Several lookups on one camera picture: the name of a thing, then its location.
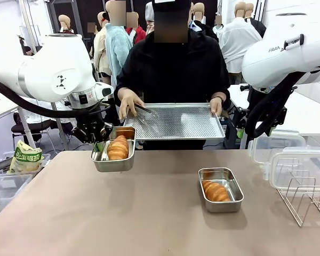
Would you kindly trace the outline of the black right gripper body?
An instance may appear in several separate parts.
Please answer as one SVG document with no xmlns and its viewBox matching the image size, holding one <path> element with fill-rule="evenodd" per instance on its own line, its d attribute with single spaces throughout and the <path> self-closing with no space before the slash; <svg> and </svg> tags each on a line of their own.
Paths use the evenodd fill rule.
<svg viewBox="0 0 320 256">
<path fill-rule="evenodd" d="M 264 93 L 251 87 L 249 90 L 249 111 L 263 106 L 265 109 L 267 106 L 274 110 L 280 109 L 277 103 L 280 98 L 279 94 L 280 92 L 277 88 L 274 88 L 269 93 Z"/>
</svg>

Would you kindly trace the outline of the steel rectangular container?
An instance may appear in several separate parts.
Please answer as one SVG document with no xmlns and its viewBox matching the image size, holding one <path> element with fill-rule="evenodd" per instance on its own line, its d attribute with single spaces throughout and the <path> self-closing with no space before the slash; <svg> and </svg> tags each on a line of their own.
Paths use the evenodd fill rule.
<svg viewBox="0 0 320 256">
<path fill-rule="evenodd" d="M 205 207 L 210 213 L 237 212 L 241 208 L 244 199 L 243 191 L 232 170 L 226 167 L 203 168 L 198 171 L 199 186 L 204 198 Z M 204 194 L 202 181 L 212 181 L 224 186 L 229 194 L 228 202 L 209 201 Z"/>
<path fill-rule="evenodd" d="M 108 145 L 119 135 L 124 135 L 129 144 L 129 156 L 127 159 L 110 161 L 107 155 Z M 105 142 L 103 152 L 98 152 L 96 143 L 94 144 L 91 160 L 94 162 L 99 172 L 119 172 L 128 171 L 134 162 L 136 130 L 131 126 L 116 126 L 113 128 L 109 139 Z"/>
</svg>

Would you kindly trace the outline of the white side table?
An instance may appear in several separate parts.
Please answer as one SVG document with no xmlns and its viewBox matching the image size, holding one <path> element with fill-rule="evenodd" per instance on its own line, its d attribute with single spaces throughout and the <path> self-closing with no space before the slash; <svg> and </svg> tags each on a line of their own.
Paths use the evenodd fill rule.
<svg viewBox="0 0 320 256">
<path fill-rule="evenodd" d="M 302 136 L 320 136 L 320 83 L 303 84 L 290 95 L 286 117 L 278 130 L 297 131 Z"/>
</svg>

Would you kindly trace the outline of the person's left hand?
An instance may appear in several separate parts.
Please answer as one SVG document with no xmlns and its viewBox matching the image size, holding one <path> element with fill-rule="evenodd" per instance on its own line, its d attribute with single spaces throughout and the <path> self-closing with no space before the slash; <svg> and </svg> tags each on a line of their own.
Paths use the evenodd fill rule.
<svg viewBox="0 0 320 256">
<path fill-rule="evenodd" d="M 226 95 L 224 93 L 222 92 L 214 93 L 210 100 L 211 113 L 220 116 L 222 112 L 222 105 L 225 102 L 225 100 L 226 100 Z"/>
</svg>

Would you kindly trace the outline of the mannequin in black coat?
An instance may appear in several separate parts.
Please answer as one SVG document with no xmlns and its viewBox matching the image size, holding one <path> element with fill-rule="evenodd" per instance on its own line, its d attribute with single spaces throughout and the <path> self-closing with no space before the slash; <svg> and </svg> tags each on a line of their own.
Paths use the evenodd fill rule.
<svg viewBox="0 0 320 256">
<path fill-rule="evenodd" d="M 254 5 L 252 3 L 246 3 L 244 19 L 250 23 L 263 38 L 266 32 L 266 26 L 261 21 L 252 18 L 253 9 Z"/>
</svg>

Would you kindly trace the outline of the mannequin in maroon sweater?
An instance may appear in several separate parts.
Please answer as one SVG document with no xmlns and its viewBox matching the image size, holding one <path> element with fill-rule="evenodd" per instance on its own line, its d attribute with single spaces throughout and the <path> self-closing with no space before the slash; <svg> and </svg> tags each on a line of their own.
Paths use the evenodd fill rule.
<svg viewBox="0 0 320 256">
<path fill-rule="evenodd" d="M 58 20 L 61 26 L 60 32 L 65 34 L 70 34 L 71 33 L 70 18 L 64 14 L 61 14 L 58 17 Z"/>
</svg>

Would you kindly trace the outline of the silver pole stand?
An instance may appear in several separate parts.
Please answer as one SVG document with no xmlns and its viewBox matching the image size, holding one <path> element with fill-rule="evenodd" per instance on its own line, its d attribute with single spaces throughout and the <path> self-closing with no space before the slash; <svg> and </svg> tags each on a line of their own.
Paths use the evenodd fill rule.
<svg viewBox="0 0 320 256">
<path fill-rule="evenodd" d="M 67 110 L 65 104 L 62 101 L 58 101 L 58 102 L 52 102 L 51 103 L 51 107 L 53 110 Z M 62 126 L 62 122 L 60 118 L 56 118 L 56 123 L 57 123 L 57 127 L 60 133 L 60 137 L 62 140 L 62 144 L 64 146 L 64 151 L 69 150 L 69 138 L 68 136 L 65 134 L 64 130 L 63 130 L 63 126 Z"/>
</svg>

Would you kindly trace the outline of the clear plastic storage bin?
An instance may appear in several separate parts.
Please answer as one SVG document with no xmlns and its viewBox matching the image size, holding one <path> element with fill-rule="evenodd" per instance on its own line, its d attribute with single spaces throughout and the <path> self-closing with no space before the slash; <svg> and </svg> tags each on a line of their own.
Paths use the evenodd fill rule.
<svg viewBox="0 0 320 256">
<path fill-rule="evenodd" d="M 7 159 L 11 159 L 14 155 L 13 151 L 4 152 L 3 157 L 0 158 L 0 162 L 7 161 Z M 42 161 L 39 164 L 39 167 L 37 170 L 34 171 L 23 171 L 23 172 L 9 172 L 9 165 L 6 166 L 3 169 L 0 169 L 0 176 L 6 176 L 6 175 L 22 175 L 22 174 L 32 174 L 35 176 L 38 172 L 40 172 L 48 163 L 50 162 L 51 155 L 50 154 L 43 154 L 42 155 Z"/>
<path fill-rule="evenodd" d="M 0 175 L 0 212 L 31 182 L 32 174 Z"/>
</svg>

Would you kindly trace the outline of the person's right hand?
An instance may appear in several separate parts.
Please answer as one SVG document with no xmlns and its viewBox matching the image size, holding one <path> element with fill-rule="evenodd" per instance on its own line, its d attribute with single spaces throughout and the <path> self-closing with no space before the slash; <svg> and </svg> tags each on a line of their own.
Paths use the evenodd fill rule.
<svg viewBox="0 0 320 256">
<path fill-rule="evenodd" d="M 121 120 L 127 117 L 127 111 L 129 110 L 134 116 L 137 115 L 135 105 L 144 107 L 145 103 L 134 93 L 132 90 L 128 88 L 121 88 L 118 90 L 118 98 L 121 101 L 119 107 L 119 117 Z"/>
</svg>

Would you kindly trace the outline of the mannequin in red jacket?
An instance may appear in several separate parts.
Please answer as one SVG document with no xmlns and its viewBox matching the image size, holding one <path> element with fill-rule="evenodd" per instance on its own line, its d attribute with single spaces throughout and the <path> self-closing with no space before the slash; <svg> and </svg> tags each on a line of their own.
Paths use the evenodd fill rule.
<svg viewBox="0 0 320 256">
<path fill-rule="evenodd" d="M 126 14 L 126 24 L 125 30 L 133 45 L 146 38 L 146 32 L 139 25 L 139 15 L 137 12 L 128 12 Z"/>
</svg>

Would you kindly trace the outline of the green yellow snack bag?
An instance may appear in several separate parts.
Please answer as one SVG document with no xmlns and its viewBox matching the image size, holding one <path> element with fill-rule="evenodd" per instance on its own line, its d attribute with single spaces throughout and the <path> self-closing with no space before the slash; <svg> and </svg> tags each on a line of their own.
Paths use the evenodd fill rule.
<svg viewBox="0 0 320 256">
<path fill-rule="evenodd" d="M 19 140 L 7 171 L 9 174 L 35 172 L 39 169 L 44 157 L 40 148 L 32 148 Z"/>
</svg>

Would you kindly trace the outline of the perforated metal baking tray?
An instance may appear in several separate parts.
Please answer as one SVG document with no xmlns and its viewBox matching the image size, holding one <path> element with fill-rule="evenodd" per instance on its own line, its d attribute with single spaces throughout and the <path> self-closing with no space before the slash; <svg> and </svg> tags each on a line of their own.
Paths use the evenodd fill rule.
<svg viewBox="0 0 320 256">
<path fill-rule="evenodd" d="M 148 103 L 159 115 L 159 123 L 143 126 L 128 113 L 124 126 L 136 130 L 138 140 L 210 140 L 225 137 L 218 116 L 209 103 Z"/>
</svg>

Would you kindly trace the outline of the black chair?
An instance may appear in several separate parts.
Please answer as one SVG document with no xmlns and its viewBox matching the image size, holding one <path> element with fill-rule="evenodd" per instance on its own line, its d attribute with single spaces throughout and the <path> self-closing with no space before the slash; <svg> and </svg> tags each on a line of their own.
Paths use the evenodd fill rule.
<svg viewBox="0 0 320 256">
<path fill-rule="evenodd" d="M 12 126 L 12 139 L 15 140 L 15 137 L 20 137 L 23 135 L 23 140 L 26 144 L 29 144 L 27 137 L 25 136 L 25 130 L 23 128 L 23 124 L 21 122 L 20 116 L 18 113 L 13 114 L 13 120 L 15 125 Z M 39 123 L 28 124 L 30 131 L 32 133 L 33 140 L 38 142 L 42 138 L 42 132 L 47 129 L 57 129 L 57 123 L 53 120 L 46 120 Z"/>
</svg>

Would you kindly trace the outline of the golden croissant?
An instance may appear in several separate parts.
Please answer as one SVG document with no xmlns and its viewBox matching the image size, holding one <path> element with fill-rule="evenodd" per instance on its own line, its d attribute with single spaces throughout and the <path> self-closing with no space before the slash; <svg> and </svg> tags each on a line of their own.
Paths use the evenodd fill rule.
<svg viewBox="0 0 320 256">
<path fill-rule="evenodd" d="M 224 186 L 219 183 L 203 180 L 203 190 L 205 197 L 212 202 L 228 202 L 229 194 Z"/>
<path fill-rule="evenodd" d="M 110 161 L 127 159 L 129 156 L 129 144 L 124 135 L 119 135 L 107 147 L 107 155 Z"/>
</svg>

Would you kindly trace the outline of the person in black jacket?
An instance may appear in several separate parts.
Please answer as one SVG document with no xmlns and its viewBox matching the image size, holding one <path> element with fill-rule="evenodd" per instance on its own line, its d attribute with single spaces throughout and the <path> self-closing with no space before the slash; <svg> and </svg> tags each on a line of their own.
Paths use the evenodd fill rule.
<svg viewBox="0 0 320 256">
<path fill-rule="evenodd" d="M 117 94 L 123 87 L 145 104 L 210 104 L 217 92 L 224 93 L 227 102 L 226 63 L 216 39 L 189 28 L 191 0 L 152 0 L 151 4 L 154 31 L 131 48 L 117 75 L 118 107 Z"/>
</svg>

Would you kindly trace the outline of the metal tongs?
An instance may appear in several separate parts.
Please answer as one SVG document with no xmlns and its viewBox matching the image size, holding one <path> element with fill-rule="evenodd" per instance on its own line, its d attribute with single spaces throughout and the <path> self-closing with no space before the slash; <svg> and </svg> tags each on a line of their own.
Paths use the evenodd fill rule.
<svg viewBox="0 0 320 256">
<path fill-rule="evenodd" d="M 156 111 L 142 107 L 140 105 L 135 105 L 135 110 L 137 112 L 136 120 L 143 126 L 152 126 L 159 123 L 159 115 Z"/>
</svg>

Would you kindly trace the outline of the mannequin in beige jacket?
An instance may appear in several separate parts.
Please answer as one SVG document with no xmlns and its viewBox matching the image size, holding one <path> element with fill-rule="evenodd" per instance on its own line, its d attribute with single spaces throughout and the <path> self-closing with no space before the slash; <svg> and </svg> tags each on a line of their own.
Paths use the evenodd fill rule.
<svg viewBox="0 0 320 256">
<path fill-rule="evenodd" d="M 106 40 L 106 27 L 110 23 L 109 14 L 107 12 L 98 13 L 98 22 L 101 29 L 94 38 L 94 67 L 104 83 L 111 84 L 111 70 L 109 68 L 109 60 L 107 57 L 105 40 Z"/>
</svg>

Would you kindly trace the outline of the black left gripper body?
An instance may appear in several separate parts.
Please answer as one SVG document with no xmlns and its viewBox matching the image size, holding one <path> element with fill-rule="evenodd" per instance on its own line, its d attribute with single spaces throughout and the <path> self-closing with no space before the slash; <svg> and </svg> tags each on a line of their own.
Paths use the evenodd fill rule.
<svg viewBox="0 0 320 256">
<path fill-rule="evenodd" d="M 77 118 L 77 133 L 80 135 L 106 135 L 105 122 L 101 114 L 87 115 Z"/>
</svg>

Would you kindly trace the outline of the mannequin in white shirt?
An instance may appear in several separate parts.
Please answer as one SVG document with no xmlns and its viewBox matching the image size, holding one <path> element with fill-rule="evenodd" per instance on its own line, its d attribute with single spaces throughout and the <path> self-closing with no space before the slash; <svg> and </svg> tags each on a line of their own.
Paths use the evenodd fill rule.
<svg viewBox="0 0 320 256">
<path fill-rule="evenodd" d="M 238 2 L 235 5 L 235 18 L 224 25 L 219 39 L 221 52 L 230 74 L 241 73 L 243 57 L 247 50 L 262 40 L 251 23 L 244 20 L 245 11 L 245 2 Z"/>
</svg>

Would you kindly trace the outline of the clear plastic container lid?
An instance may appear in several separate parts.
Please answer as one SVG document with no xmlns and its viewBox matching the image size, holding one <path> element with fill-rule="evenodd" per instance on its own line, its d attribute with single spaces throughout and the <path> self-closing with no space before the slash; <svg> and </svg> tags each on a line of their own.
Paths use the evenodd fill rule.
<svg viewBox="0 0 320 256">
<path fill-rule="evenodd" d="M 281 152 L 269 162 L 269 182 L 277 189 L 320 190 L 320 152 Z"/>
</svg>

